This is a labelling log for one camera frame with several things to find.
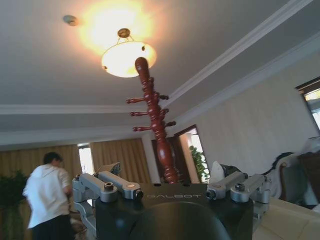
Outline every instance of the white hoodie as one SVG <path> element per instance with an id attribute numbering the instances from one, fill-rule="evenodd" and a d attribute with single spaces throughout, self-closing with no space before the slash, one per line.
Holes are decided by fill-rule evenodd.
<path id="1" fill-rule="evenodd" d="M 38 166 L 31 173 L 23 190 L 32 210 L 29 229 L 69 214 L 68 198 L 63 191 L 69 185 L 67 171 L 51 164 Z"/>

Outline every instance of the wall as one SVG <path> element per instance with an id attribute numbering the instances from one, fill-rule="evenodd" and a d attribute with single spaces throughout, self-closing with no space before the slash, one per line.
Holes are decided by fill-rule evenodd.
<path id="1" fill-rule="evenodd" d="M 197 125 L 209 168 L 214 160 L 248 174 L 262 173 L 283 152 L 299 152 L 318 135 L 296 86 L 320 76 L 320 53 L 313 54 L 178 125 Z"/>

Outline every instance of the potted plant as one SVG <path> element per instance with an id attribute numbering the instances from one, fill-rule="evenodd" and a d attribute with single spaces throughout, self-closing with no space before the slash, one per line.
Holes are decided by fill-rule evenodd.
<path id="1" fill-rule="evenodd" d="M 13 176 L 0 176 L 0 209 L 2 211 L 2 234 L 4 240 L 23 240 L 24 226 L 19 205 L 27 177 L 16 171 Z"/>
<path id="2" fill-rule="evenodd" d="M 202 183 L 202 178 L 207 178 L 209 176 L 209 174 L 206 173 L 206 168 L 203 165 L 206 163 L 203 160 L 204 153 L 197 151 L 197 148 L 192 145 L 189 147 L 189 150 L 191 151 L 196 174 L 198 175 L 199 181 Z"/>

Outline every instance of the beige curtain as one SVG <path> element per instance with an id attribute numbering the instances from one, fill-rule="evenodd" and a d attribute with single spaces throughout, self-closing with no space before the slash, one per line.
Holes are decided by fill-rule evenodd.
<path id="1" fill-rule="evenodd" d="M 120 177 L 137 183 L 150 183 L 146 155 L 141 138 L 90 144 L 94 169 L 120 162 Z"/>
<path id="2" fill-rule="evenodd" d="M 14 174 L 15 171 L 21 170 L 25 175 L 29 176 L 37 166 L 43 164 L 43 157 L 48 152 L 57 152 L 62 156 L 62 166 L 68 171 L 71 179 L 76 174 L 81 173 L 78 146 L 65 145 L 25 150 L 0 151 L 0 175 L 10 176 Z M 29 205 L 24 202 L 21 204 L 20 211 L 23 218 L 23 225 L 26 229 L 24 239 L 31 240 L 31 231 L 27 230 L 31 213 Z"/>

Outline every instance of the ceiling light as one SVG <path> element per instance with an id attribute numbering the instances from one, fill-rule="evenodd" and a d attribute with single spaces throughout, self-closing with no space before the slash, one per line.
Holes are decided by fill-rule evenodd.
<path id="1" fill-rule="evenodd" d="M 155 49 L 142 41 L 134 41 L 130 30 L 121 28 L 118 31 L 118 42 L 102 55 L 102 68 L 109 74 L 122 78 L 138 76 L 135 61 L 139 57 L 147 60 L 151 68 L 157 58 Z"/>

